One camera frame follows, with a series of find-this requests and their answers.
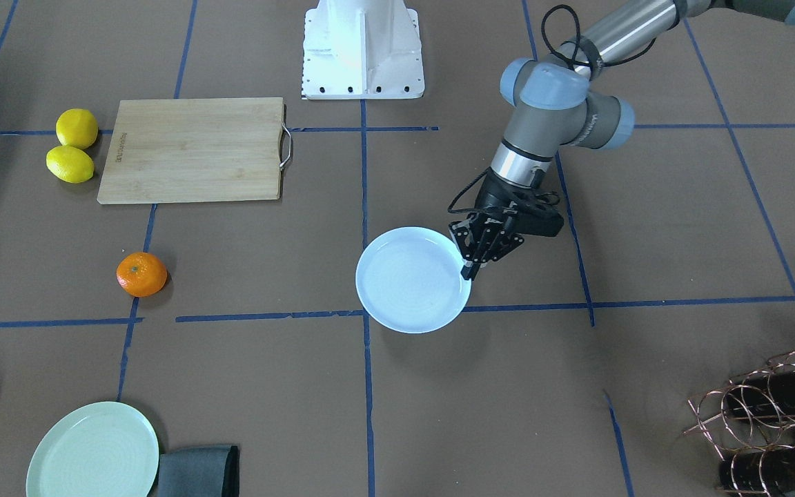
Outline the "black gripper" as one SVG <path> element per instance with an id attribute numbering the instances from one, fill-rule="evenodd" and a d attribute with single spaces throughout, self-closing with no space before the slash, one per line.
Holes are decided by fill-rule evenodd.
<path id="1" fill-rule="evenodd" d="M 473 281 L 490 261 L 498 261 L 524 243 L 526 235 L 553 238 L 565 225 L 560 195 L 542 189 L 544 173 L 533 173 L 532 186 L 515 186 L 494 170 L 480 173 L 455 195 L 449 213 L 466 215 L 449 224 L 461 253 L 461 276 Z"/>

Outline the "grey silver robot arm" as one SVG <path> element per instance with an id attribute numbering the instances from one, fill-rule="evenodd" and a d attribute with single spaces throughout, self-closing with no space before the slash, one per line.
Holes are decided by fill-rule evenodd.
<path id="1" fill-rule="evenodd" d="M 510 122 L 490 166 L 475 179 L 480 188 L 473 207 L 450 224 L 463 279 L 473 280 L 528 235 L 560 233 L 560 198 L 542 190 L 555 155 L 564 146 L 617 148 L 636 123 L 631 104 L 592 91 L 592 81 L 645 54 L 682 20 L 714 8 L 795 26 L 795 1 L 628 1 L 587 30 L 575 21 L 572 37 L 549 44 L 542 60 L 517 59 L 506 67 L 500 93 L 512 106 Z"/>

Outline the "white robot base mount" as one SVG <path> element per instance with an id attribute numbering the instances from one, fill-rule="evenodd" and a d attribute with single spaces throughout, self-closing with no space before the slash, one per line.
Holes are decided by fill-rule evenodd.
<path id="1" fill-rule="evenodd" d="M 419 16 L 404 1 L 320 1 L 305 12 L 303 27 L 302 98 L 425 94 Z"/>

